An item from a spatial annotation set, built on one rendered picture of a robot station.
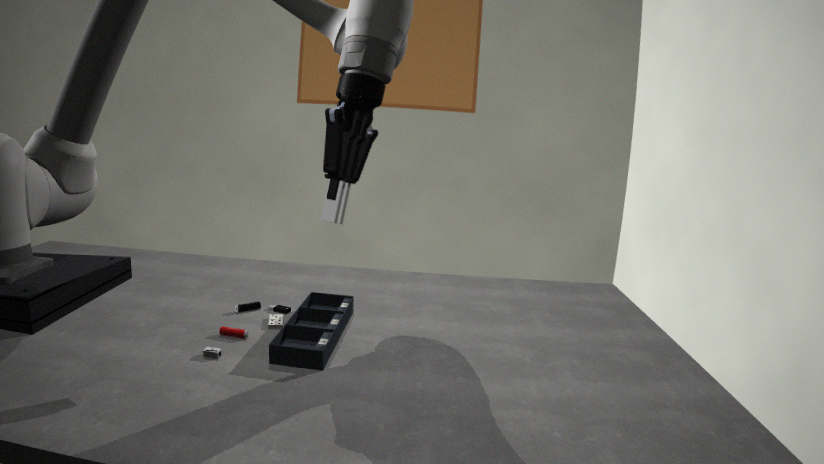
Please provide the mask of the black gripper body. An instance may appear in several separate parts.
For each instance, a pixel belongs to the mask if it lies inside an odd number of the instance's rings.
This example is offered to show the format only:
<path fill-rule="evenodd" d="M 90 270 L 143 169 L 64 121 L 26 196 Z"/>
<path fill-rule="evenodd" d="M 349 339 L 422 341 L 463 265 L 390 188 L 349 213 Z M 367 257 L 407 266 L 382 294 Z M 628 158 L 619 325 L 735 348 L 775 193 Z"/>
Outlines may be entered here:
<path fill-rule="evenodd" d="M 345 132 L 351 131 L 356 111 L 362 111 L 363 117 L 370 116 L 372 123 L 373 110 L 382 104 L 384 91 L 384 83 L 375 77 L 360 73 L 344 73 L 340 76 L 336 96 L 340 99 L 337 107 L 345 102 Z"/>

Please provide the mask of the black rack of bins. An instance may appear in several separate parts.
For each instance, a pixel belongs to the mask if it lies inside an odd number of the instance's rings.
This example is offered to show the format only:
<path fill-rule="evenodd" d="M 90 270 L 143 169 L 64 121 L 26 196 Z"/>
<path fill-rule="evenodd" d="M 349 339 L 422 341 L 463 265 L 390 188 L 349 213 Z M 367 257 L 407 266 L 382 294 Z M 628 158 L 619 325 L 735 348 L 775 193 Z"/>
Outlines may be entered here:
<path fill-rule="evenodd" d="M 270 342 L 269 364 L 323 371 L 353 314 L 353 300 L 311 292 Z"/>

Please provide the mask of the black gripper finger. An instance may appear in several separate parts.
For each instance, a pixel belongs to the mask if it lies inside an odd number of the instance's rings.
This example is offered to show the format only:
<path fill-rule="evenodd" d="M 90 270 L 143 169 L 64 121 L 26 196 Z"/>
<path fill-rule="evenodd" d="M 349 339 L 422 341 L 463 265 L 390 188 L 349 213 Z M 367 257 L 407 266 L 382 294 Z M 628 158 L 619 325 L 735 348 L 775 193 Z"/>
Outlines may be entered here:
<path fill-rule="evenodd" d="M 325 174 L 325 178 L 329 181 L 320 220 L 333 223 L 338 221 L 353 140 L 357 137 L 363 118 L 363 112 L 356 111 L 351 131 L 345 132 L 344 103 L 342 102 L 334 109 L 325 110 L 326 137 L 323 171 L 328 173 Z"/>
<path fill-rule="evenodd" d="M 346 178 L 344 180 L 344 181 L 346 181 L 346 184 L 345 184 L 343 198 L 342 198 L 342 202 L 341 202 L 341 206 L 340 206 L 340 211 L 339 211 L 337 224 L 343 224 L 343 219 L 344 219 L 344 214 L 345 214 L 345 210 L 346 210 L 346 205 L 347 205 L 348 195 L 349 195 L 349 191 L 350 191 L 350 186 L 351 186 L 351 184 L 356 184 L 356 182 L 359 181 L 359 178 L 361 176 L 363 167 L 365 165 L 366 159 L 367 159 L 369 151 L 371 149 L 372 143 L 374 142 L 374 140 L 378 136 L 378 131 L 373 130 L 372 125 L 370 125 L 370 121 L 371 121 L 370 116 L 364 116 L 363 117 L 360 133 L 353 141 L 353 146 L 352 146 L 352 150 L 351 150 L 347 175 L 346 175 Z M 370 127 L 369 127 L 369 125 L 370 125 Z M 367 128 L 368 128 L 368 130 L 367 130 Z M 360 147 L 361 147 L 361 149 L 360 149 Z M 360 151 L 360 153 L 359 153 L 359 151 Z M 359 158 L 358 158 L 358 156 L 359 156 Z M 358 162 L 357 162 L 357 160 L 358 160 Z"/>

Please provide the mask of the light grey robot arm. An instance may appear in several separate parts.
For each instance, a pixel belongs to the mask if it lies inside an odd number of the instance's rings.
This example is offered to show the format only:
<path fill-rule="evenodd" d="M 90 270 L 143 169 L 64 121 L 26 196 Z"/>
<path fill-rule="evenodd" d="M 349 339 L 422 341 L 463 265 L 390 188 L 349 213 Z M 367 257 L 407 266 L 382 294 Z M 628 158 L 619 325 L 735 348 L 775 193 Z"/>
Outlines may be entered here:
<path fill-rule="evenodd" d="M 90 139 L 148 1 L 97 0 L 48 125 L 24 149 L 0 134 L 0 285 L 53 266 L 52 258 L 33 256 L 30 230 L 69 220 L 93 201 L 97 153 Z M 414 0 L 350 0 L 348 9 L 273 1 L 329 38 L 341 75 L 391 82 L 406 52 Z"/>

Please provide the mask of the red battery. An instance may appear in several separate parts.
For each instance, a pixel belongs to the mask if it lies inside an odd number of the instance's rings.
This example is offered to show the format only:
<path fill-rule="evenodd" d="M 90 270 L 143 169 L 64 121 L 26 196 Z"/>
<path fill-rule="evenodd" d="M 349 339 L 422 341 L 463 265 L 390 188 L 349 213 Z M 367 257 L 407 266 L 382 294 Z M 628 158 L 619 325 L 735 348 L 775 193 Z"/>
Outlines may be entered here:
<path fill-rule="evenodd" d="M 235 328 L 228 328 L 228 327 L 221 327 L 219 330 L 220 335 L 236 337 L 236 338 L 243 338 L 247 339 L 249 336 L 249 332 L 247 330 L 235 329 Z"/>

